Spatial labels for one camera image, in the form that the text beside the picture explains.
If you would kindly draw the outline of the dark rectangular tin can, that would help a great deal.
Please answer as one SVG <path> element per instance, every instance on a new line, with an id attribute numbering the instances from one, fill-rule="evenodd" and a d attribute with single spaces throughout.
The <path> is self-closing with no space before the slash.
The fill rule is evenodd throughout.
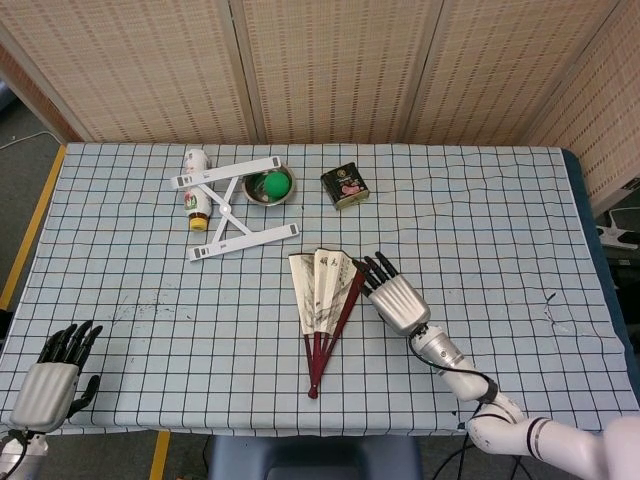
<path id="1" fill-rule="evenodd" d="M 370 195 L 354 162 L 323 173 L 320 181 L 336 210 L 360 203 Z"/>

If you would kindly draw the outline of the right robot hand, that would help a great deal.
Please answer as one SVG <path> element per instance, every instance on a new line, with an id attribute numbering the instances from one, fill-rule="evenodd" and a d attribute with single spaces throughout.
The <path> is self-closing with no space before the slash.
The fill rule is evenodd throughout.
<path id="1" fill-rule="evenodd" d="M 361 294 L 395 333 L 410 337 L 429 322 L 430 307 L 424 298 L 382 252 L 363 261 L 353 259 L 352 264 L 364 276 Z"/>

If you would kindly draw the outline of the blue table pad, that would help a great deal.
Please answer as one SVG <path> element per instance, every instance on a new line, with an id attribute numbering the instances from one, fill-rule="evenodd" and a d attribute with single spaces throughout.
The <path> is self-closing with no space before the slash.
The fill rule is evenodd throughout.
<path id="1" fill-rule="evenodd" d="M 640 359 L 640 253 L 622 251 L 610 257 L 599 239 L 579 159 L 570 150 L 561 150 L 569 182 L 593 259 L 614 331 L 621 340 L 627 369 L 637 367 Z"/>

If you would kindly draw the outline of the white stand base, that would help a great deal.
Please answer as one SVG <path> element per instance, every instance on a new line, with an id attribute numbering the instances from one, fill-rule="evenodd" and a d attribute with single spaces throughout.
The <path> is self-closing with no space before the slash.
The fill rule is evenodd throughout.
<path id="1" fill-rule="evenodd" d="M 640 232 L 620 228 L 613 217 L 615 212 L 631 210 L 640 210 L 640 207 L 609 209 L 602 214 L 604 224 L 597 225 L 596 230 L 603 247 L 630 251 L 640 248 Z"/>

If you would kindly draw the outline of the bamboo folding screen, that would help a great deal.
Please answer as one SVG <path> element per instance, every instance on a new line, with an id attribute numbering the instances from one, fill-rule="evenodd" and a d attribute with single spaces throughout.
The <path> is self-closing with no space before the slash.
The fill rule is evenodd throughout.
<path id="1" fill-rule="evenodd" d="M 0 0 L 65 141 L 557 146 L 640 190 L 640 0 Z"/>

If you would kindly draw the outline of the white folding laptop stand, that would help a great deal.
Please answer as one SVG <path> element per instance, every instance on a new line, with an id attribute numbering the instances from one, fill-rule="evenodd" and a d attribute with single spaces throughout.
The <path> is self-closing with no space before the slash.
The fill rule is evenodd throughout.
<path id="1" fill-rule="evenodd" d="M 213 240 L 207 244 L 191 247 L 187 254 L 190 261 L 203 260 L 223 254 L 262 246 L 271 242 L 293 238 L 300 234 L 297 224 L 253 231 L 233 213 L 231 198 L 238 183 L 251 174 L 286 166 L 278 156 L 210 168 L 200 173 L 182 173 L 170 179 L 171 187 L 186 190 L 199 186 L 211 198 L 211 205 L 218 207 L 221 220 Z"/>

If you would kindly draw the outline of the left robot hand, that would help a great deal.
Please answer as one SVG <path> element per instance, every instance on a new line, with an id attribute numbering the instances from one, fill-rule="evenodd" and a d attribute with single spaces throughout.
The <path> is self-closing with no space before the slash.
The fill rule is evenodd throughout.
<path id="1" fill-rule="evenodd" d="M 101 376 L 88 380 L 81 396 L 77 387 L 93 345 L 103 327 L 88 320 L 71 324 L 49 337 L 36 362 L 28 370 L 9 424 L 41 434 L 51 433 L 94 400 Z"/>

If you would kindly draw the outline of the green ball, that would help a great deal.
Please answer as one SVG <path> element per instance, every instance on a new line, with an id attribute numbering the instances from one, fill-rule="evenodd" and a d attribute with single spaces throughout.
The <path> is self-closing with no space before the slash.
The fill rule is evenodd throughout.
<path id="1" fill-rule="evenodd" d="M 289 176 L 282 171 L 273 171 L 264 177 L 264 192 L 268 197 L 280 199 L 286 196 L 291 189 Z"/>

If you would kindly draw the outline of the white bottle with yellow cap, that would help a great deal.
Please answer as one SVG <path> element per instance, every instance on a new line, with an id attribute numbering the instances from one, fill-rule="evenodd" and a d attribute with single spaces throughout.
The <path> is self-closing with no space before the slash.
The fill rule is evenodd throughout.
<path id="1" fill-rule="evenodd" d="M 184 157 L 184 173 L 192 175 L 210 168 L 210 161 L 203 150 L 190 149 Z M 188 215 L 189 229 L 203 232 L 208 229 L 212 214 L 211 198 L 199 186 L 184 193 L 184 208 Z"/>

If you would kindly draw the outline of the blue chair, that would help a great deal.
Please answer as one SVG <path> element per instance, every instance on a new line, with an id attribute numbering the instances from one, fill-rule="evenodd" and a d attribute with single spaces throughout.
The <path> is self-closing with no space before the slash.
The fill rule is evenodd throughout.
<path id="1" fill-rule="evenodd" d="M 208 480 L 423 480 L 407 436 L 215 436 Z"/>

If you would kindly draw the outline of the folding paper fan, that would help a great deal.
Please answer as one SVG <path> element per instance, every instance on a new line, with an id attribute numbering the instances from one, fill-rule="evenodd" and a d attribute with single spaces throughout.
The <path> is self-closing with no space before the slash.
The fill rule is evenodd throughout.
<path id="1" fill-rule="evenodd" d="M 317 249 L 289 256 L 310 379 L 316 399 L 333 351 L 364 284 L 357 261 L 342 250 Z"/>

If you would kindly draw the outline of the steel bowl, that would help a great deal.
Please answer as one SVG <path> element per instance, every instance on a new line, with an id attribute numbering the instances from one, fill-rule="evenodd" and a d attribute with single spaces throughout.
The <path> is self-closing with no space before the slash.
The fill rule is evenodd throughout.
<path id="1" fill-rule="evenodd" d="M 264 187 L 263 187 L 264 177 L 268 173 L 273 171 L 282 171 L 286 173 L 291 180 L 291 189 L 289 193 L 280 199 L 270 198 L 264 192 Z M 244 194 L 249 201 L 256 203 L 258 205 L 266 206 L 266 207 L 276 206 L 276 205 L 283 204 L 289 197 L 292 196 L 295 189 L 295 176 L 287 166 L 282 166 L 278 169 L 272 169 L 265 172 L 255 173 L 255 174 L 246 176 L 243 179 L 242 187 L 243 187 Z"/>

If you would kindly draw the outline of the blue grid tablecloth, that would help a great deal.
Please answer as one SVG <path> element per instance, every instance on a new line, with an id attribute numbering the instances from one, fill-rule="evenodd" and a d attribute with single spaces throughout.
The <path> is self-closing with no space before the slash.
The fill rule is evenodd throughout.
<path id="1" fill-rule="evenodd" d="M 254 231 L 300 234 L 203 261 L 170 179 L 179 144 L 68 147 L 0 355 L 0 432 L 46 338 L 103 330 L 83 374 L 101 376 L 67 432 L 164 429 L 242 435 L 430 434 L 474 410 L 359 299 L 322 377 L 309 374 L 289 256 L 380 251 L 476 367 L 533 417 L 598 431 L 635 414 L 638 375 L 583 233 L 561 150 L 422 145 L 209 145 L 213 165 L 278 156 L 296 190 Z M 369 198 L 336 210 L 320 177 L 354 162 Z"/>

